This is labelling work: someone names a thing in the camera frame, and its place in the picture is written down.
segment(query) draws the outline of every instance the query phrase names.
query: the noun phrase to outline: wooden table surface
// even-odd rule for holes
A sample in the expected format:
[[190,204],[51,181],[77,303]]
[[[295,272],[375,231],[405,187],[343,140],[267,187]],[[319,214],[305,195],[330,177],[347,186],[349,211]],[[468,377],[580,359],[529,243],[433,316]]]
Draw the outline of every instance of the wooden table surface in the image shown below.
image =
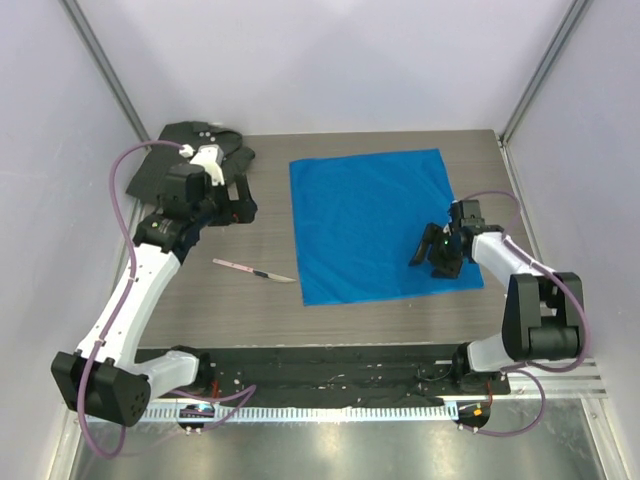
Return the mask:
[[[307,157],[439,148],[458,198],[479,190],[511,191],[492,131],[398,132],[247,137],[259,205],[251,225],[209,228],[165,290],[141,347],[456,343],[497,333],[504,290],[483,271],[483,290],[407,300],[304,307],[300,283],[281,284],[214,265],[213,258],[297,278],[289,162]],[[481,200],[488,222],[506,226],[514,205]],[[522,223],[512,232],[526,250]]]

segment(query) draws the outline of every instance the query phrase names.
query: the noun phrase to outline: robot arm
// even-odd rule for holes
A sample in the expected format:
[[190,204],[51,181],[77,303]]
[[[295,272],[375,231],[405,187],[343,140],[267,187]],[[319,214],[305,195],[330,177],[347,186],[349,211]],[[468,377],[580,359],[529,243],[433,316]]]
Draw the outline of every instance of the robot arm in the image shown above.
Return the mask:
[[[230,200],[220,169],[222,155],[219,147],[206,146],[190,163],[170,168],[159,197],[161,210],[138,225],[133,237],[136,278],[92,367],[85,401],[89,415],[133,426],[155,398],[179,387],[198,391],[210,386],[208,354],[174,347],[165,355],[141,364],[135,363],[135,354],[160,295],[200,239],[200,230],[210,225],[251,223],[255,217],[257,206],[246,177],[236,177],[239,198]],[[71,410],[77,410],[80,376],[87,358],[120,301],[130,272],[131,264],[75,353],[58,352],[51,365]]]
[[426,257],[434,276],[457,278],[465,261],[478,263],[507,290],[502,331],[461,345],[454,356],[456,375],[496,372],[529,360],[577,357],[585,338],[583,325],[547,274],[564,283],[582,303],[578,276],[540,265],[503,235],[500,226],[486,225],[477,200],[454,202],[449,213],[451,221],[444,228],[427,225],[409,264],[418,265]]

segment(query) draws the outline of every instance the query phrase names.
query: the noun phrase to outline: blue cloth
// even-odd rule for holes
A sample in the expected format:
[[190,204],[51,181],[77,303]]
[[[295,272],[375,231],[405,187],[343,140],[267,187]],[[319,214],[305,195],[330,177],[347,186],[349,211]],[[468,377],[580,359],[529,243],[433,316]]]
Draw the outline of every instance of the blue cloth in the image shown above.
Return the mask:
[[453,192],[439,150],[307,159],[289,165],[305,305],[370,302],[482,288],[478,265],[456,280],[409,267]]

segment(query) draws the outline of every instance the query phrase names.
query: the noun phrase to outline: black cloth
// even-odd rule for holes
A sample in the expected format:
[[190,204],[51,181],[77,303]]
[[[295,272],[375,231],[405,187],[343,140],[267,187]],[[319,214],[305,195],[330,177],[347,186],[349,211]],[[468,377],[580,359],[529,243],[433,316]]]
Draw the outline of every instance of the black cloth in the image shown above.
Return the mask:
[[[197,152],[203,145],[218,145],[225,154],[222,173],[225,183],[233,184],[237,174],[245,173],[256,156],[255,152],[242,145],[242,135],[228,128],[215,127],[206,122],[180,122],[166,125],[159,140],[189,144]],[[175,148],[154,146],[131,179],[127,193],[147,204],[156,205],[162,179],[170,167],[185,162]]]

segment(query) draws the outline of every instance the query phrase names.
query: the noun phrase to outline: black mounting plate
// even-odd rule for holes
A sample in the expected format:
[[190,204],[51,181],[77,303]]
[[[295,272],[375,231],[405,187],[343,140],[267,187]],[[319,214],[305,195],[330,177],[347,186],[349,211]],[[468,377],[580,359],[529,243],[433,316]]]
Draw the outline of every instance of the black mounting plate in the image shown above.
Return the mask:
[[[253,407],[397,408],[441,405],[439,396],[488,393],[487,380],[447,376],[457,345],[198,349],[211,356],[220,396],[255,384]],[[136,361],[167,350],[138,350]],[[487,377],[493,395],[510,393],[500,374]]]

